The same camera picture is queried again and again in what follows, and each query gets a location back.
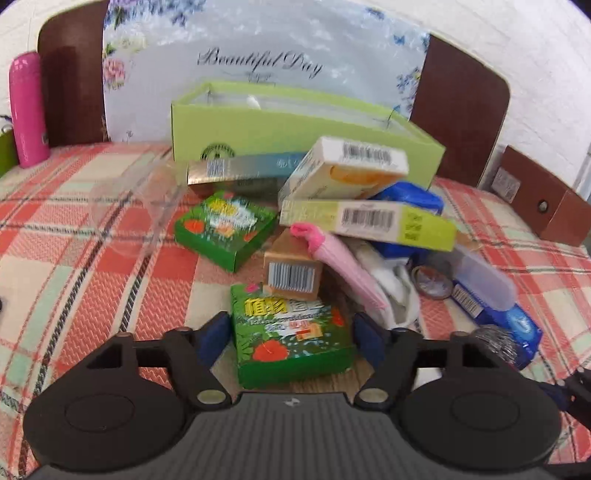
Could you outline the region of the steel wool scrubber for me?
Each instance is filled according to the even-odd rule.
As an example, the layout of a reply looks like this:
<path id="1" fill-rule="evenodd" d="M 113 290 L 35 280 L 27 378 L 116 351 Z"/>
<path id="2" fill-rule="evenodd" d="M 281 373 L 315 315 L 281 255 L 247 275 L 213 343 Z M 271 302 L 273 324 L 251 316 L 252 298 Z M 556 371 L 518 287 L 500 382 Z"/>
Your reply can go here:
<path id="1" fill-rule="evenodd" d="M 508 364 L 517 367 L 520 361 L 520 347 L 511 332 L 494 324 L 482 325 L 469 334 L 482 342 L 486 348 Z"/>

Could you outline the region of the clear plastic tube case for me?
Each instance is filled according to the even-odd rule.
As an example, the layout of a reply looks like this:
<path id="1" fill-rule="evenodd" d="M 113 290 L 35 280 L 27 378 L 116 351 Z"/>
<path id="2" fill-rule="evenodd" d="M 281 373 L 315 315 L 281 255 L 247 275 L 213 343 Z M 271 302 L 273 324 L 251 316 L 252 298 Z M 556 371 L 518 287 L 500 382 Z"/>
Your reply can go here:
<path id="1" fill-rule="evenodd" d="M 517 302 L 514 282 L 479 253 L 457 245 L 451 252 L 454 280 L 496 311 L 510 310 Z"/>

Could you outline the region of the white glove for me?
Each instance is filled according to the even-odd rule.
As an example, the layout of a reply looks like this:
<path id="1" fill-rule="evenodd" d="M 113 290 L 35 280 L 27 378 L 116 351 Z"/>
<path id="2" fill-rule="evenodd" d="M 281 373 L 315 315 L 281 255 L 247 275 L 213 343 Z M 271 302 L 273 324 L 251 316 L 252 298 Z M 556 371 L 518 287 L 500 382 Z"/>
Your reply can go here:
<path id="1" fill-rule="evenodd" d="M 406 267 L 384 258 L 367 241 L 346 239 L 345 243 L 377 283 L 377 294 L 385 304 L 366 306 L 370 317 L 387 330 L 410 328 L 421 316 L 421 302 Z"/>

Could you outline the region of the green floral box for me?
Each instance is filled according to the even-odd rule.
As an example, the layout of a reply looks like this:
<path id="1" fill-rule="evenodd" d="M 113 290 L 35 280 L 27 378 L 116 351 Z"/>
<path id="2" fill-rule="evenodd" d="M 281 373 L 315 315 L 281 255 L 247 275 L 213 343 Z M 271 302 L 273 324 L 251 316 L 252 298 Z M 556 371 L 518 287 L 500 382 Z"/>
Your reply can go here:
<path id="1" fill-rule="evenodd" d="M 178 244 L 235 273 L 273 234 L 277 212 L 228 191 L 195 205 L 174 224 Z"/>
<path id="2" fill-rule="evenodd" d="M 356 346 L 351 326 L 335 304 L 273 296 L 260 284 L 235 284 L 230 296 L 243 388 L 307 380 L 352 367 Z"/>

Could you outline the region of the pink cloth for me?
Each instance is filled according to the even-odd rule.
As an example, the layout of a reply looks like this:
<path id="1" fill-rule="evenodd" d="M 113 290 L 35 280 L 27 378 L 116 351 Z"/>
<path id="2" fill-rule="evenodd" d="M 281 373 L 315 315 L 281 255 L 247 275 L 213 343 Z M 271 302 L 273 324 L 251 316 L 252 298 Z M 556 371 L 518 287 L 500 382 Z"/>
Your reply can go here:
<path id="1" fill-rule="evenodd" d="M 311 257 L 331 267 L 359 297 L 363 306 L 379 312 L 388 308 L 387 297 L 377 281 L 363 269 L 342 240 L 311 223 L 294 223 L 290 226 L 290 234 L 304 239 Z"/>

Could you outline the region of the blue toothpaste package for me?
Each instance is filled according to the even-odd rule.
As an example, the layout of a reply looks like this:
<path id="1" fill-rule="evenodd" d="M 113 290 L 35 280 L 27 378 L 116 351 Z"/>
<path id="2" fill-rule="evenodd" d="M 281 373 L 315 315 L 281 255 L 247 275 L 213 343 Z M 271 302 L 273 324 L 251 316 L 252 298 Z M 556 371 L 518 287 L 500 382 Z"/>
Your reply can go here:
<path id="1" fill-rule="evenodd" d="M 508 362 L 518 370 L 523 370 L 534 360 L 539 351 L 543 332 L 518 304 L 507 311 L 495 310 L 459 281 L 454 282 L 452 299 L 477 325 L 494 325 L 513 340 L 516 344 L 514 354 L 504 347 L 501 350 L 507 352 Z"/>

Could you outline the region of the plaid bed sheet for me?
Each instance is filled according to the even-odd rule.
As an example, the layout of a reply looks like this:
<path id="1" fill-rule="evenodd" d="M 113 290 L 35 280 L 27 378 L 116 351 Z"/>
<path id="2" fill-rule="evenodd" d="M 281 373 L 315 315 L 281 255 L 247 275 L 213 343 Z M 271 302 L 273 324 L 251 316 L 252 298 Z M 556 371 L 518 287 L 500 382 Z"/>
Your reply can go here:
<path id="1" fill-rule="evenodd" d="M 228 273 L 166 236 L 152 255 L 118 254 L 132 226 L 117 207 L 105 234 L 88 218 L 95 183 L 162 153 L 160 145 L 95 144 L 55 150 L 44 163 L 1 180 L 1 475 L 26 476 L 35 460 L 23 440 L 32 399 L 120 331 L 156 338 L 198 327 L 228 309 L 229 288 L 259 282 L 263 256 Z M 497 196 L 438 179 L 445 214 L 515 283 L 520 306 L 543 332 L 526 374 L 553 382 L 590 363 L 590 259 L 584 248 L 535 236 Z"/>

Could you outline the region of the black tape roll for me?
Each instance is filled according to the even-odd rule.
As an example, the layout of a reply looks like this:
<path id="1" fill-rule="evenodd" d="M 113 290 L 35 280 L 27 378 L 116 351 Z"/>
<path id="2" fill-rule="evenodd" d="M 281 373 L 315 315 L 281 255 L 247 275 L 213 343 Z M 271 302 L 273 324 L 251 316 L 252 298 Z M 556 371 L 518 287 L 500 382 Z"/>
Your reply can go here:
<path id="1" fill-rule="evenodd" d="M 411 280 L 420 295 L 433 300 L 445 300 L 454 289 L 454 268 L 447 260 L 414 262 Z"/>

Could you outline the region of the yellow green long box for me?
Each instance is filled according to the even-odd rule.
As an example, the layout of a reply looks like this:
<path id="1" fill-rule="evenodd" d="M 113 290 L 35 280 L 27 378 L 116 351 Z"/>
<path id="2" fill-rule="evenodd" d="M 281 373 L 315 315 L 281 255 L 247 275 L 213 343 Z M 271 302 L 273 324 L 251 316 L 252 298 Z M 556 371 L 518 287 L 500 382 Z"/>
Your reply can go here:
<path id="1" fill-rule="evenodd" d="M 363 240 L 450 252 L 457 228 L 450 220 L 401 202 L 286 200 L 280 225 L 310 223 L 329 233 Z"/>

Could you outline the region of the clear plastic cup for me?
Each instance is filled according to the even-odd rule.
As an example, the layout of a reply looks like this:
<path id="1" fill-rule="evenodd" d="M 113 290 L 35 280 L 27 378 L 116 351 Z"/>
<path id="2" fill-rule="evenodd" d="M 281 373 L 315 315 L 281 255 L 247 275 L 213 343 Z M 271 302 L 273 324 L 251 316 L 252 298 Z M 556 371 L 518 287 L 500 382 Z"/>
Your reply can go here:
<path id="1" fill-rule="evenodd" d="M 88 201 L 95 233 L 128 258 L 155 249 L 186 191 L 186 167 L 168 154 L 140 160 L 121 176 L 98 182 Z"/>

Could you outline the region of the small brown carton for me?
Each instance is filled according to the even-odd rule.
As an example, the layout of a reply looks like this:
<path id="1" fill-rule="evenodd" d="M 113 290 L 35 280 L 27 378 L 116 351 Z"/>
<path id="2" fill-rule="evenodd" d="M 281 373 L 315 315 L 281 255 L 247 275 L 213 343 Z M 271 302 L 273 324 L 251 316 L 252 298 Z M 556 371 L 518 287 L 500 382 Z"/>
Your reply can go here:
<path id="1" fill-rule="evenodd" d="M 318 299 L 322 279 L 322 263 L 311 257 L 308 244 L 294 237 L 290 230 L 274 240 L 263 256 L 263 291 L 293 300 Z"/>

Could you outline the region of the white orange medicine box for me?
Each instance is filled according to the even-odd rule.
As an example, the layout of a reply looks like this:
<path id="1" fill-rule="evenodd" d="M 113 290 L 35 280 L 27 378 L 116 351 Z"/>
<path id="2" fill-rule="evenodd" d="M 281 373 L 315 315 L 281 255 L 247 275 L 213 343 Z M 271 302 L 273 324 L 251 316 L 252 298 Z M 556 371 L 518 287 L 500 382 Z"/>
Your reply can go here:
<path id="1" fill-rule="evenodd" d="M 322 136 L 280 188 L 277 201 L 368 199 L 408 173 L 400 149 Z"/>

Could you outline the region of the green container at left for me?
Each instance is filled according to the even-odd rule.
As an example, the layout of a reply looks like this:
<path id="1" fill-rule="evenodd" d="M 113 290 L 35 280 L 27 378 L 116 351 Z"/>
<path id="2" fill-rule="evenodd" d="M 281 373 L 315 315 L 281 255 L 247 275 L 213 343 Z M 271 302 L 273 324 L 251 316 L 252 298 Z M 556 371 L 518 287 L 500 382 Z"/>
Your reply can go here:
<path id="1" fill-rule="evenodd" d="M 13 129 L 10 125 L 1 127 L 0 135 L 0 176 L 19 165 Z"/>

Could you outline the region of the green open cardboard box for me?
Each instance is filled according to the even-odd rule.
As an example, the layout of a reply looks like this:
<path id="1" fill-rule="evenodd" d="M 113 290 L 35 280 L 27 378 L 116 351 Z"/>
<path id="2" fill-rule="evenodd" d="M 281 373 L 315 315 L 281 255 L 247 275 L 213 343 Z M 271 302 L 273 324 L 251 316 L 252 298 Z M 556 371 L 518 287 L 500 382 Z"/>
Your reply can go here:
<path id="1" fill-rule="evenodd" d="M 446 148 L 401 114 L 315 90 L 211 81 L 171 103 L 174 159 L 308 152 L 322 136 L 406 152 L 407 179 L 431 185 Z"/>

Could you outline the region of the brown wooden headboard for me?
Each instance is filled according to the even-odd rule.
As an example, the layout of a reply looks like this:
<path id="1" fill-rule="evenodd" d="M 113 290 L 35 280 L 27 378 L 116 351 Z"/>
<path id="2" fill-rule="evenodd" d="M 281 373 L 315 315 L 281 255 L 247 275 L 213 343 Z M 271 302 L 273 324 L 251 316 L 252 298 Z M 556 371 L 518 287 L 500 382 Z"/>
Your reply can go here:
<path id="1" fill-rule="evenodd" d="M 107 4 L 59 13 L 40 29 L 42 94 L 53 147 L 106 140 L 100 75 Z M 508 83 L 483 63 L 432 36 L 411 120 L 442 143 L 438 176 L 476 187 L 508 110 Z"/>

